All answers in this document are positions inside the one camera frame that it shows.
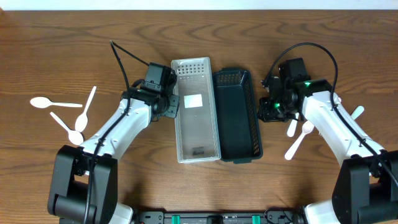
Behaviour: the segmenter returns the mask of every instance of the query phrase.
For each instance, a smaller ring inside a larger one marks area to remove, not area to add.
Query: green tape
[[[172,216],[172,224],[180,224],[180,216],[179,215]]]
[[[253,215],[251,219],[253,220],[253,224],[261,224],[261,218],[259,215]]]

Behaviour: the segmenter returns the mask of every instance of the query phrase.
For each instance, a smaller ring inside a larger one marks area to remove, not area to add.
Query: wire
[[[337,114],[337,116],[340,118],[341,122],[343,122],[343,124],[353,133],[353,135],[358,139],[359,143],[361,145],[363,145],[371,154],[373,154],[373,156],[375,157],[375,159],[380,163],[380,165],[383,167],[383,169],[387,172],[387,174],[390,176],[391,180],[395,183],[395,185],[398,187],[398,180],[395,177],[395,175],[392,173],[391,169],[387,166],[387,164],[380,159],[379,155],[377,154],[377,152],[372,149],[372,147],[370,145],[368,145],[366,143],[366,139],[363,139],[349,124],[348,122],[344,119],[344,117],[341,115],[341,113],[338,110],[338,105],[335,104],[335,101],[333,99],[333,95],[335,94],[335,89],[336,89],[336,84],[337,84],[337,77],[338,77],[338,67],[337,67],[337,62],[334,58],[334,56],[330,53],[330,51],[326,48],[324,48],[324,46],[319,45],[319,44],[315,44],[315,43],[311,43],[311,42],[304,42],[304,43],[299,43],[299,44],[295,44],[291,47],[289,47],[288,49],[286,49],[285,51],[283,51],[279,57],[277,58],[277,60],[275,60],[275,62],[272,64],[271,69],[269,70],[266,78],[262,81],[262,85],[264,87],[267,86],[267,83],[271,77],[272,74],[272,70],[274,69],[276,63],[279,61],[279,59],[281,59],[288,51],[299,47],[299,46],[303,46],[303,45],[311,45],[314,47],[318,47],[320,49],[322,49],[323,51],[325,51],[329,57],[331,58],[331,60],[333,61],[333,65],[335,66],[335,79],[333,80],[333,85],[331,87],[331,92],[330,92],[330,102],[331,102],[331,108],[336,109],[335,112]]]
[[[289,218],[289,216],[283,211],[283,209],[281,209],[281,208],[279,208],[279,207],[276,207],[276,206],[273,206],[273,207],[269,207],[265,212],[264,212],[264,214],[263,214],[263,218],[265,218],[266,220],[267,220],[267,223],[270,223],[270,224],[278,224],[278,223],[274,223],[274,222],[271,222],[269,219],[268,219],[268,211],[270,210],[270,209],[272,209],[272,208],[276,208],[276,209],[278,209],[278,210],[280,210],[284,215],[285,215],[285,217],[288,219],[288,223],[286,223],[286,224],[289,224],[289,223],[292,223],[293,222],[293,220],[291,219],[291,218]]]
[[[116,57],[116,59],[118,60],[120,69],[122,70],[123,73],[123,77],[124,77],[124,82],[126,83],[126,88],[127,88],[127,95],[130,96],[130,86],[129,86],[129,80],[127,79],[127,75],[126,75],[126,71],[123,68],[122,62],[120,61],[119,55],[116,52],[116,49],[114,48],[114,46],[117,46],[112,40],[109,41],[111,44],[111,48],[113,51],[114,56]],[[123,50],[124,52],[128,53],[130,56],[134,57],[135,59],[137,59],[140,62],[144,62],[141,59],[133,56],[133,54],[130,54],[129,52],[127,52],[126,50],[122,49],[121,47],[118,47],[121,50]],[[91,202],[91,193],[93,191],[93,179],[94,179],[94,168],[95,168],[95,160],[96,157],[98,155],[98,152],[100,151],[100,147],[103,145],[103,142],[105,141],[106,136],[112,131],[112,129],[118,125],[118,123],[120,122],[120,120],[122,120],[124,118],[124,116],[129,112],[129,108],[130,108],[130,99],[127,100],[127,105],[126,105],[126,109],[124,109],[123,114],[105,131],[105,133],[102,135],[102,137],[100,137],[98,139],[98,143],[97,146],[95,147],[93,156],[91,158],[91,164],[90,164],[90,175],[88,176],[88,189],[87,189],[87,200],[86,200],[86,208],[85,208],[85,216],[84,216],[84,220],[83,220],[83,224],[87,224],[88,222],[88,212],[90,211],[90,202]]]

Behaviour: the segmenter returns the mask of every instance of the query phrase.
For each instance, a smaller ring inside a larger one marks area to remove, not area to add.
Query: white utensil
[[[32,106],[37,108],[47,108],[49,106],[66,106],[66,107],[82,107],[83,105],[77,103],[54,103],[46,97],[35,97],[30,100]]]
[[[359,117],[363,113],[364,110],[365,110],[365,108],[363,106],[358,106],[354,110],[353,114],[351,114],[352,119],[356,119],[357,117]]]
[[[90,106],[91,101],[93,100],[94,93],[95,93],[96,89],[97,89],[97,86],[94,86],[93,89],[91,90],[89,97],[88,97],[85,110],[83,111],[83,113],[81,115],[79,115],[79,117],[77,117],[77,120],[75,123],[76,131],[83,132],[83,130],[87,126],[87,122],[88,122],[87,110],[88,110],[88,107]]]
[[[285,159],[291,160],[293,155],[296,153],[297,149],[299,148],[300,143],[303,141],[303,138],[306,134],[311,133],[314,129],[314,125],[311,121],[306,121],[302,127],[303,131],[301,135],[297,138],[297,140],[292,144],[292,146],[287,150],[285,154]]]
[[[60,124],[63,128],[65,128],[65,130],[68,131],[69,141],[72,142],[72,144],[78,146],[83,143],[83,135],[80,132],[72,131],[70,128],[68,128],[68,126],[57,115],[55,115],[55,113],[51,112],[50,114],[56,120],[56,122],[58,122],[58,124]]]
[[[299,113],[295,114],[296,119],[299,118]],[[297,126],[297,120],[292,120],[292,122],[290,122],[289,128],[287,129],[287,135],[289,137],[293,137],[294,133],[296,132],[296,126]]]

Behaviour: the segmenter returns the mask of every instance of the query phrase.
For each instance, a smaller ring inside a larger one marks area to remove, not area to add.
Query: white plastic part
[[[55,113],[51,112],[50,115],[54,118],[56,122],[58,122],[58,124],[60,124],[65,130],[67,130],[69,141],[72,142],[72,144],[78,146],[83,143],[84,138],[80,132],[72,131]]]
[[[83,132],[83,130],[87,126],[87,122],[88,122],[87,110],[90,107],[90,104],[91,104],[91,101],[93,100],[94,93],[95,93],[96,89],[97,89],[97,86],[94,86],[93,89],[91,90],[91,93],[90,93],[89,97],[88,97],[88,100],[87,100],[87,103],[86,103],[86,106],[85,106],[85,110],[76,119],[76,123],[75,123],[76,131]]]
[[[338,105],[336,110],[339,110],[348,124],[368,143],[378,154],[383,149],[378,143],[374,142],[352,119],[352,117],[343,108],[338,95],[333,96],[335,104]],[[331,110],[330,92],[321,91],[314,93],[310,97],[304,98],[303,115],[311,121],[315,127],[322,134],[326,143],[329,145],[335,154],[339,165],[341,166],[345,159],[349,159],[352,155],[359,155],[361,157],[372,156],[372,154],[363,146],[360,145],[356,137],[343,124],[337,116],[335,110]]]
[[[36,108],[47,108],[49,106],[66,106],[66,107],[74,107],[74,108],[79,108],[82,107],[83,105],[78,104],[78,103],[54,103],[51,102],[48,98],[46,97],[35,97],[30,100],[30,103],[32,106]]]
[[[172,61],[177,73],[174,94],[180,96],[175,119],[179,163],[215,161],[221,158],[210,59]]]
[[[340,224],[333,209],[331,200],[307,205],[304,208],[304,212],[308,224]]]
[[[285,153],[285,159],[291,160],[293,158],[293,156],[296,153],[297,149],[299,148],[301,142],[303,141],[305,135],[311,133],[313,128],[314,128],[314,125],[311,123],[311,121],[306,121],[303,124],[301,135],[292,144],[292,146],[287,150],[287,152]]]
[[[352,119],[356,119],[357,117],[359,117],[363,113],[363,111],[365,111],[365,108],[363,106],[358,106],[351,114]]]
[[[132,214],[133,210],[131,207],[118,202],[109,224],[130,224]]]
[[[93,154],[98,139],[106,130],[123,114],[127,106],[127,99],[122,99],[118,110],[105,123],[105,125],[89,140],[83,142],[83,151]],[[141,100],[130,99],[130,109],[127,115],[107,135],[103,146],[100,147],[98,155],[109,154],[118,161],[137,134],[148,126],[151,118],[151,108]]]
[[[298,119],[299,118],[299,113],[296,113],[295,117],[296,117],[296,119]],[[287,135],[289,137],[293,137],[294,136],[294,133],[296,132],[296,127],[297,127],[297,120],[293,119],[290,122],[289,128],[287,129]]]

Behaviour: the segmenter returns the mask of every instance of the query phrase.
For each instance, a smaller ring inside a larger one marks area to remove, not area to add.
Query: wood grain surface
[[[170,65],[209,57],[212,70],[251,71],[256,99],[275,58],[299,42],[329,49],[339,65],[336,92],[357,122],[387,150],[398,146],[398,14],[396,11],[57,11],[0,14],[0,223],[57,223],[47,213],[53,162],[69,144],[67,132],[83,109],[29,104],[35,96],[85,104],[86,138],[118,107],[124,82],[109,46],[112,39],[145,61]],[[130,82],[146,67],[119,54]],[[314,47],[303,57],[312,78],[333,79],[333,64]],[[264,211],[299,207],[331,197],[339,165],[317,131],[291,161],[284,153],[300,134],[288,124],[260,123],[264,155],[250,164],[221,161],[178,164],[174,120],[143,130],[119,163],[119,201],[167,211]]]

